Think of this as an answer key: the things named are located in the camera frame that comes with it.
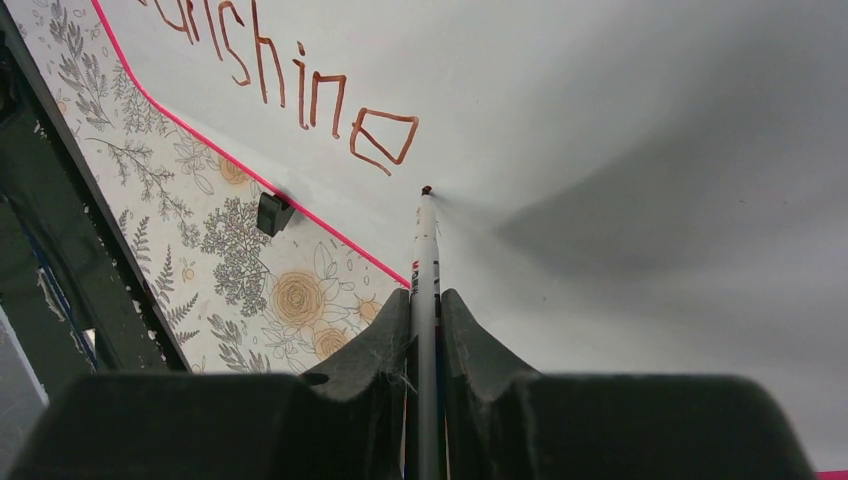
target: floral tablecloth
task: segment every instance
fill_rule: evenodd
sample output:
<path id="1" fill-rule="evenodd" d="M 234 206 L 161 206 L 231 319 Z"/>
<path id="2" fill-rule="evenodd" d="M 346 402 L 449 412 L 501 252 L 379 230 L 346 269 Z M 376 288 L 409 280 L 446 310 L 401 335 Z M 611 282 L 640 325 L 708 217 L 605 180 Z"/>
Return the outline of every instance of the floral tablecloth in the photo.
<path id="1" fill-rule="evenodd" d="M 7 3 L 195 372 L 301 372 L 398 284 L 296 214 L 256 230 L 260 185 L 156 110 L 88 0 Z"/>

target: floral wallpaper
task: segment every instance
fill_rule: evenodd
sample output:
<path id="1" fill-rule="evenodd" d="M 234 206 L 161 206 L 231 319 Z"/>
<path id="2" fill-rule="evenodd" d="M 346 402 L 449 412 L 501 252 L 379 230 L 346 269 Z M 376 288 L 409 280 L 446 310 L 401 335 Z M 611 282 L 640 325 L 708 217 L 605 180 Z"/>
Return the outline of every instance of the floral wallpaper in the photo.
<path id="1" fill-rule="evenodd" d="M 194 372 L 302 372 L 368 327 L 397 283 L 300 215 L 256 230 L 262 187 L 144 98 L 88 0 L 7 6 Z"/>

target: white marker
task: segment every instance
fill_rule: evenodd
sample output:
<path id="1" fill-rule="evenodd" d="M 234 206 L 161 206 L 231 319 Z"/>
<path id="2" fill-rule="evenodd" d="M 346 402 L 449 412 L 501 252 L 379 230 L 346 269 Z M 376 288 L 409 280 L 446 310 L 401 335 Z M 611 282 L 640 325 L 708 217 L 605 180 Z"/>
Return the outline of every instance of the white marker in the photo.
<path id="1" fill-rule="evenodd" d="M 407 368 L 416 392 L 407 395 L 407 472 L 409 478 L 439 478 L 439 405 L 436 377 L 436 326 L 439 306 L 439 247 L 430 187 L 421 190 L 413 243 L 412 349 Z"/>

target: pink edge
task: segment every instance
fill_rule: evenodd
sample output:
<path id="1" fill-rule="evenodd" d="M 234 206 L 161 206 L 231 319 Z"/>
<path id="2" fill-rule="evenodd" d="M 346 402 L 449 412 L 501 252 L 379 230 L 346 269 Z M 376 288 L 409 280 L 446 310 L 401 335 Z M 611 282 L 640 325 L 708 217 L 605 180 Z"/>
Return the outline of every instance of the pink edge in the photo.
<path id="1" fill-rule="evenodd" d="M 271 182 L 260 177 L 253 170 L 245 167 L 244 164 L 239 162 L 238 160 L 236 160 L 235 157 L 233 157 L 229 153 L 225 152 L 218 145 L 215 145 L 214 143 L 212 143 L 211 140 L 209 140 L 208 138 L 203 136 L 200 132 L 198 132 L 197 130 L 190 127 L 188 124 L 186 124 L 180 118 L 178 118 L 176 115 L 169 112 L 165 107 L 160 105 L 159 102 L 157 102 L 152 96 L 150 96 L 149 93 L 147 93 L 147 90 L 144 89 L 144 87 L 138 81 L 138 78 L 136 78 L 135 74 L 133 73 L 132 69 L 130 68 L 129 63 L 127 62 L 127 57 L 124 56 L 124 52 L 123 52 L 123 50 L 121 50 L 121 45 L 118 43 L 118 39 L 115 38 L 115 33 L 112 31 L 112 27 L 109 25 L 109 20 L 106 19 L 106 14 L 103 13 L 103 9 L 100 8 L 100 1 L 99 0 L 91 0 L 91 3 L 94 6 L 94 10 L 97 12 L 97 16 L 100 17 L 100 22 L 102 23 L 103 28 L 106 30 L 106 35 L 109 36 L 109 41 L 112 42 L 112 47 L 115 48 L 115 52 L 118 54 L 118 60 L 120 60 L 121 65 L 124 66 L 124 70 L 127 72 L 127 76 L 129 76 L 130 80 L 132 80 L 133 84 L 135 84 L 136 88 L 138 88 L 138 90 L 141 92 L 142 95 L 144 95 L 144 98 L 146 98 L 148 102 L 150 102 L 154 107 L 156 107 L 157 110 L 162 112 L 163 115 L 170 118 L 174 123 L 176 123 L 177 125 L 179 125 L 183 129 L 185 129 L 186 131 L 190 132 L 192 135 L 197 137 L 201 142 L 208 145 L 209 148 L 218 152 L 218 154 L 220 154 L 222 157 L 226 158 L 227 160 L 229 160 L 230 162 L 235 164 L 237 167 L 242 169 L 245 173 L 247 173 L 248 175 L 253 177 L 254 180 L 256 180 L 257 182 L 264 185 L 265 188 L 267 188 L 268 190 L 271 190 L 276 195 L 279 195 L 280 197 L 285 199 L 289 203 L 289 205 L 293 206 L 295 209 L 297 209 L 300 213 L 305 215 L 307 218 L 309 218 L 313 222 L 317 223 L 319 226 L 321 226 L 321 228 L 323 228 L 324 230 L 329 232 L 330 235 L 338 238 L 342 243 L 344 243 L 345 245 L 354 249 L 356 251 L 356 253 L 362 255 L 366 260 L 368 260 L 369 262 L 374 264 L 374 266 L 376 266 L 380 270 L 386 272 L 390 277 L 394 278 L 398 283 L 403 285 L 405 288 L 409 288 L 409 280 L 408 279 L 402 277 L 397 272 L 395 272 L 394 270 L 389 268 L 386 264 L 377 260 L 373 255 L 366 252 L 359 245 L 351 242 L 350 239 L 348 239 L 347 237 L 342 235 L 341 232 L 339 232 L 335 228 L 328 225 L 327 222 L 318 218 L 317 215 L 315 215 L 314 213 L 307 210 L 303 205 L 292 200 L 288 195 L 281 192 L 277 187 L 272 185 Z"/>

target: gray floor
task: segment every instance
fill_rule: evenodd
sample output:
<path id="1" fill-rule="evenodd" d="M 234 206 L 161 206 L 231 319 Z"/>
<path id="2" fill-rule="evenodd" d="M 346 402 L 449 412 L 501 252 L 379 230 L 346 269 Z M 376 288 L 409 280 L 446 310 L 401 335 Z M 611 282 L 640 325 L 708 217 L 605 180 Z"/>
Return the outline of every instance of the gray floor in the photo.
<path id="1" fill-rule="evenodd" d="M 46 400 L 0 308 L 0 478 L 5 478 Z"/>

